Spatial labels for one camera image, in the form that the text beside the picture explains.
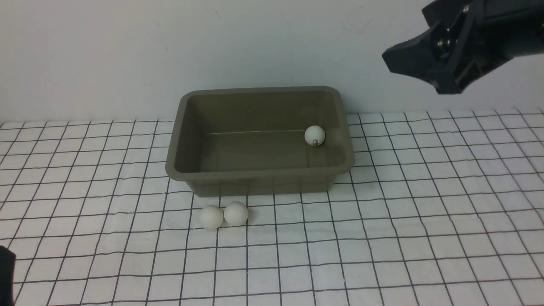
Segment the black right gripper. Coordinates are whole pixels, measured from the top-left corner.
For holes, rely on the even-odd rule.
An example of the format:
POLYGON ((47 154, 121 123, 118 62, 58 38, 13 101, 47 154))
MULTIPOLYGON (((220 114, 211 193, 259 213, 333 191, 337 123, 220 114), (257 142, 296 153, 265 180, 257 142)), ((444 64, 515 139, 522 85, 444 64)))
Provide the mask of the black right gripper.
POLYGON ((429 28, 389 47, 382 54, 390 72, 416 78, 439 95, 461 94, 482 77, 474 55, 474 39, 503 61, 543 53, 542 0, 433 0, 422 8, 429 28), (470 31, 460 33, 468 15, 470 31))

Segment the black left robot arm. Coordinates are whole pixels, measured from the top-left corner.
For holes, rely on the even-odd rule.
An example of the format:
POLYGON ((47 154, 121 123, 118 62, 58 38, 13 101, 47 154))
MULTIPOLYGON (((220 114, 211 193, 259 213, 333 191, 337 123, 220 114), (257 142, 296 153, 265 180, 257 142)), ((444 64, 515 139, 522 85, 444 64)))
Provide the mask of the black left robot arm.
POLYGON ((13 283, 16 255, 5 246, 0 246, 0 305, 13 306, 13 283))

